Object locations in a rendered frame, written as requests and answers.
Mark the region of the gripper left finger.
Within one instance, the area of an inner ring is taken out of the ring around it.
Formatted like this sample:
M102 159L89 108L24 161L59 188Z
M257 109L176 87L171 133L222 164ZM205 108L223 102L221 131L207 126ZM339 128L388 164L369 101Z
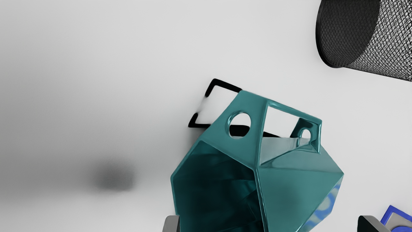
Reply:
M180 216L169 215L166 217L163 232L181 232L180 228Z

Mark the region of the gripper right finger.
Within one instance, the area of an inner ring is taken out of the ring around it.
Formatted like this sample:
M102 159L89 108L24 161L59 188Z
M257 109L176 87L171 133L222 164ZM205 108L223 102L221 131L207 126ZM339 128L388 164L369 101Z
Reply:
M359 216L358 232L391 232L374 216Z

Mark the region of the teal faceted mug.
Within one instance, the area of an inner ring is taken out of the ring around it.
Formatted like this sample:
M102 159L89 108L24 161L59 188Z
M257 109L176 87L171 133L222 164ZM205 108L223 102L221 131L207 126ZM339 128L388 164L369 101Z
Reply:
M180 232L309 232L344 173L322 121L240 91L171 175Z

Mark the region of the blue and grey block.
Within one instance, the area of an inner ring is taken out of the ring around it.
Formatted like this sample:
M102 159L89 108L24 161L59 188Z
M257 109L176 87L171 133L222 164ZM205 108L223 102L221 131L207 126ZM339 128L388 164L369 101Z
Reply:
M412 216L390 205L380 222L390 232L412 232Z

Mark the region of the black mesh pen holder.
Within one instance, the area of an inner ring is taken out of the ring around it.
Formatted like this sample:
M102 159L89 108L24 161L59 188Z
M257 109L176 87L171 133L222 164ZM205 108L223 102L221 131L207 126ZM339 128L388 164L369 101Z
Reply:
M321 0L315 41L329 67L412 82L412 0Z

